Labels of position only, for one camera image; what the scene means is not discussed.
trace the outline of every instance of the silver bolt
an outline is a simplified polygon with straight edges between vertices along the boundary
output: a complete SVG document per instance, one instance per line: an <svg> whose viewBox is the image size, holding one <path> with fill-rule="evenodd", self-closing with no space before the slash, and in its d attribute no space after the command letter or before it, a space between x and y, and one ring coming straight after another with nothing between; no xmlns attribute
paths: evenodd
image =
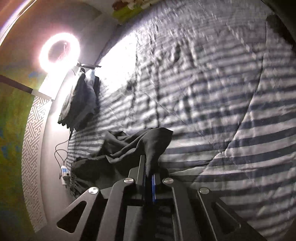
<svg viewBox="0 0 296 241"><path fill-rule="evenodd" d="M131 183L133 183L133 179L131 177L127 177L126 179L124 179L124 182L126 184L131 184Z"/></svg>
<svg viewBox="0 0 296 241"><path fill-rule="evenodd" d="M170 178L170 177L165 178L163 181L164 181L166 184L171 184L171 183L174 182L174 180L173 180L172 178Z"/></svg>
<svg viewBox="0 0 296 241"><path fill-rule="evenodd" d="M91 187L89 188L89 193L90 194L97 194L99 189L97 187Z"/></svg>
<svg viewBox="0 0 296 241"><path fill-rule="evenodd" d="M205 187L203 187L203 188L200 188L200 193L201 194L204 194L204 195L206 195L206 194L208 194L210 191L209 191L209 189L208 188L205 188Z"/></svg>

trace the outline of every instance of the wire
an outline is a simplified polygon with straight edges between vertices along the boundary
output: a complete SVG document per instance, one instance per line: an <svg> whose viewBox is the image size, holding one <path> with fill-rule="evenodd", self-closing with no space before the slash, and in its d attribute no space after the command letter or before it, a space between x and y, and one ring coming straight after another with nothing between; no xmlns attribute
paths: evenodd
<svg viewBox="0 0 296 241"><path fill-rule="evenodd" d="M63 165L65 165L65 161L68 159L68 152L67 152L65 149L57 149L57 147L58 147L59 145L61 145L61 144L66 143L66 142L68 142L68 146L69 146L70 137L71 137L71 131L70 131L69 139L66 140L66 141L64 141L64 142L61 142L61 143L57 144L56 147L55 147L54 158L56 159L57 163L59 164L59 168L60 168L59 179L61 179L61 177L62 177L62 167L61 167L61 165L60 165L60 163L59 163L59 160L57 159L56 153L57 153L57 154L59 155L59 157L62 159L62 161L63 161ZM67 153L67 156L66 156L65 159L62 158L62 156L59 154L59 151L64 151L64 152Z"/></svg>

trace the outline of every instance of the striped blanket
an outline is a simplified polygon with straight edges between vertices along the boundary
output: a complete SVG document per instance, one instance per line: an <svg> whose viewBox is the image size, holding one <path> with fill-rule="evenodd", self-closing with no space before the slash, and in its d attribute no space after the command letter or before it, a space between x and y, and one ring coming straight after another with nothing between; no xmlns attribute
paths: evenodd
<svg viewBox="0 0 296 241"><path fill-rule="evenodd" d="M165 127L159 159L210 188L268 240L296 215L296 58L259 0L161 1L100 55L100 110L69 143L68 167L105 130Z"/></svg>

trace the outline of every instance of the ring light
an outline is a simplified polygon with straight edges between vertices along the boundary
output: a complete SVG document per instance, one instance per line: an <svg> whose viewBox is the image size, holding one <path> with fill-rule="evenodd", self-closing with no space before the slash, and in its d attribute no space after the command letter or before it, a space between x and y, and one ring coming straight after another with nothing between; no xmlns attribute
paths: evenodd
<svg viewBox="0 0 296 241"><path fill-rule="evenodd" d="M59 41L67 41L70 43L70 53L66 55L62 61L57 61L56 63L50 62L48 59L48 53L50 48ZM77 64L80 54L80 47L77 38L69 33L59 33L52 36L47 42L43 45L41 53L39 56L39 62L41 68L43 68L47 73L55 70L56 68L66 68L67 70L72 68Z"/></svg>

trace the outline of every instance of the black cloth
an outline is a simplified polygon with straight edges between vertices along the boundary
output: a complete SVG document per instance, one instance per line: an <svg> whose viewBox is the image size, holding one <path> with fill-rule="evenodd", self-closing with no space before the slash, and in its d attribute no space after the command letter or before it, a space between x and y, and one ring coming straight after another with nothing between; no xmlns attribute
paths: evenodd
<svg viewBox="0 0 296 241"><path fill-rule="evenodd" d="M78 197L88 188L104 189L128 176L146 155L146 175L150 177L158 167L159 156L172 139L166 128L149 128L129 136L122 131L106 131L101 149L87 158L77 158L72 164L70 191Z"/></svg>
<svg viewBox="0 0 296 241"><path fill-rule="evenodd" d="M75 78L58 120L59 124L67 125L70 131L84 129L98 108L99 78L94 75L94 70L85 73L83 68L79 68Z"/></svg>

